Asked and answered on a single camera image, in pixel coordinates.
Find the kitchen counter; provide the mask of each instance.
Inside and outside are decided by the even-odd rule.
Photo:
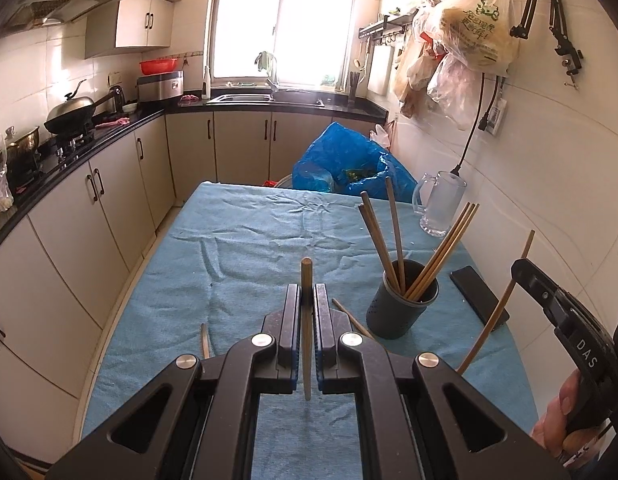
[[[212,89],[212,96],[218,96],[228,93],[269,93],[266,89],[253,88],[220,88]],[[190,92],[200,95],[199,91]],[[129,115],[131,122],[123,126],[114,126],[111,128],[100,128],[95,130],[94,140],[88,144],[78,148],[75,154],[62,164],[58,164],[58,159],[55,153],[40,160],[42,175],[34,183],[30,184],[22,193],[14,197],[14,203],[11,208],[0,214],[0,244],[6,239],[12,229],[61,181],[69,176],[73,171],[77,170],[81,165],[87,162],[96,153],[101,152],[104,148],[116,142],[116,140],[124,137],[126,134],[133,132],[136,128],[148,123],[149,121],[160,117],[164,114],[187,113],[187,112],[211,112],[211,111],[242,111],[242,110],[257,110],[257,111],[280,111],[289,113],[329,115],[337,118],[348,118],[353,120],[362,120],[369,122],[384,123],[387,117],[387,112],[376,104],[367,101],[366,99],[356,99],[354,107],[347,106],[347,97],[340,94],[332,94],[329,92],[319,92],[320,98],[325,103],[324,107],[314,107],[307,105],[290,105],[276,102],[265,102],[257,104],[237,104],[237,103],[217,103],[207,104],[199,101],[182,105],[167,105],[166,108],[147,107],[138,110],[138,112]]]

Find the lower cabinet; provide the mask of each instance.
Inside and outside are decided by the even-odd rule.
[[[129,270],[155,234],[135,149],[135,137],[128,134],[89,159],[106,221]]]
[[[62,281],[28,218],[0,245],[0,346],[80,397],[102,330]]]
[[[167,115],[167,140],[177,202],[185,202],[201,182],[217,182],[212,112]]]
[[[78,399],[2,347],[0,436],[7,446],[44,462],[56,462],[71,447],[77,410]]]
[[[369,139],[369,132],[371,130],[375,130],[375,122],[369,123],[367,121],[359,121],[357,119],[345,119],[342,117],[334,117],[333,120],[337,123],[342,124],[345,128],[349,128],[350,130],[354,130],[359,134],[363,134],[365,137]]]
[[[129,270],[106,222],[99,190],[85,163],[44,197],[29,218],[64,282],[104,327]]]
[[[294,169],[309,145],[331,124],[330,116],[273,112],[269,179],[281,180]]]
[[[262,186],[269,179],[271,112],[214,112],[218,182]]]
[[[144,190],[147,193],[153,226],[157,229],[175,202],[164,117],[140,126],[129,135],[135,137]]]

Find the glass mug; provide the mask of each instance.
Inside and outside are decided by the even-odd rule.
[[[433,181],[434,184],[427,205],[420,205],[418,203],[420,189],[426,182],[430,181]],[[411,198],[413,211],[422,215],[420,219],[422,230],[437,238],[446,235],[451,227],[460,200],[465,194],[465,189],[467,189],[467,183],[449,171],[438,171],[436,176],[425,173],[413,190],[413,197]]]

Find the blue tablecloth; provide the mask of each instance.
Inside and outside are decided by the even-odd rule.
[[[361,322],[382,268],[356,208],[359,198],[291,189],[202,184],[149,262],[106,350],[83,434],[88,434],[169,362],[199,355],[199,327],[209,325],[212,351],[222,354],[256,333],[265,314],[283,306],[298,283],[300,259],[313,259],[314,280],[326,283]],[[388,203],[373,201],[387,245],[395,250]],[[426,262],[439,240],[419,227],[411,206],[398,204],[406,258]],[[482,324],[449,279],[471,265],[459,246],[438,275],[439,297],[388,350],[433,351],[456,367]],[[529,431],[536,409],[525,370],[506,327],[492,333],[465,374],[480,392]],[[353,396],[323,396],[312,377],[293,396],[263,396],[252,478],[362,478]]]

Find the blue plastic bag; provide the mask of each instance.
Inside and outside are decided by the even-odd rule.
[[[391,177],[398,202],[411,203],[416,180],[382,146],[341,124],[332,123],[294,165],[294,189],[335,192],[387,200]]]

